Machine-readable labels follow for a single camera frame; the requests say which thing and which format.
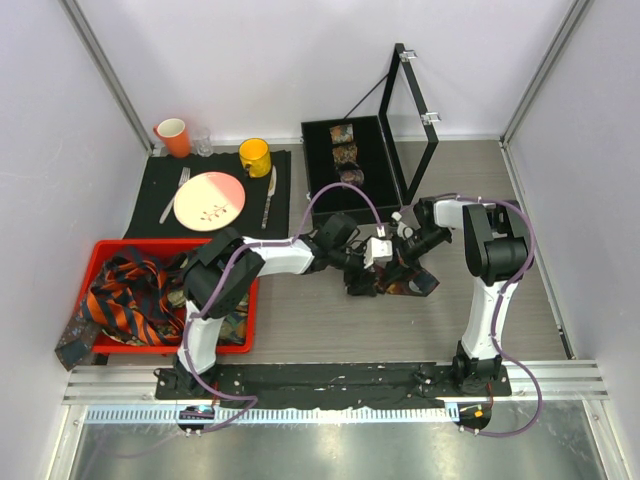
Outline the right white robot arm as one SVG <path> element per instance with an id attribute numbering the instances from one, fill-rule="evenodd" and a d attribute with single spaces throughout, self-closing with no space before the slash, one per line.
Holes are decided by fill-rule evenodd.
<path id="1" fill-rule="evenodd" d="M 421 198 L 412 209 L 419 229 L 400 243 L 399 255 L 405 264 L 451 241 L 454 230 L 463 234 L 473 299 L 450 378 L 462 394 L 483 392 L 500 379 L 506 358 L 502 332 L 508 305 L 534 260 L 536 240 L 531 223 L 515 200 L 449 194 Z"/>

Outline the dark red patterned tie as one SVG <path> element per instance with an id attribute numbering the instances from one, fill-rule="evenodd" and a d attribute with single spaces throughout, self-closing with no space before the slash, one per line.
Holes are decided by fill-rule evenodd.
<path id="1" fill-rule="evenodd" d="M 439 280 L 422 267 L 404 269 L 392 279 L 381 265 L 376 265 L 375 274 L 374 286 L 379 294 L 427 297 L 440 285 Z"/>

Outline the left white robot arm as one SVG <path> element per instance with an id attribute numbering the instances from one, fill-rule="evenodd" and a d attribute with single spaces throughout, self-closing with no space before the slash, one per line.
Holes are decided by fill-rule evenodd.
<path id="1" fill-rule="evenodd" d="M 224 229 L 200 247 L 187 263 L 182 281 L 186 296 L 186 323 L 175 369 L 179 388 L 190 398 L 205 397 L 213 385 L 210 370 L 224 318 L 239 305 L 255 279 L 270 275 L 305 275 L 332 267 L 347 281 L 375 282 L 370 247 L 384 242 L 370 238 L 355 249 L 357 222 L 335 213 L 309 233 L 282 240 L 255 239 Z"/>

